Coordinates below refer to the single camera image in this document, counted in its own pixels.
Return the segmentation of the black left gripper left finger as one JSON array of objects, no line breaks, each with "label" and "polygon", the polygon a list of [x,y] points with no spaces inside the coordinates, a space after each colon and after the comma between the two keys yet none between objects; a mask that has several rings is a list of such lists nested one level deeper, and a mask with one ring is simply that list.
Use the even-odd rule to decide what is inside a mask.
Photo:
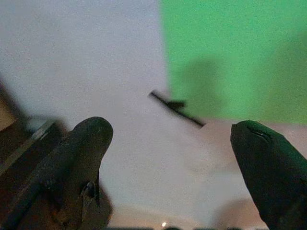
[{"label": "black left gripper left finger", "polygon": [[101,230],[112,214],[99,183],[113,128],[94,116],[66,132],[45,124],[4,162],[7,230]]}]

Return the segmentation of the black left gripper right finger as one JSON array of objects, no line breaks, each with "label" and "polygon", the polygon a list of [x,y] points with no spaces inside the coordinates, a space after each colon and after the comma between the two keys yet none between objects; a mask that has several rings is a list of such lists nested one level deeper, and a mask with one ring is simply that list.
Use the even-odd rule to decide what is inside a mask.
[{"label": "black left gripper right finger", "polygon": [[307,160],[256,121],[233,124],[231,146],[260,218],[271,230],[307,228]]}]

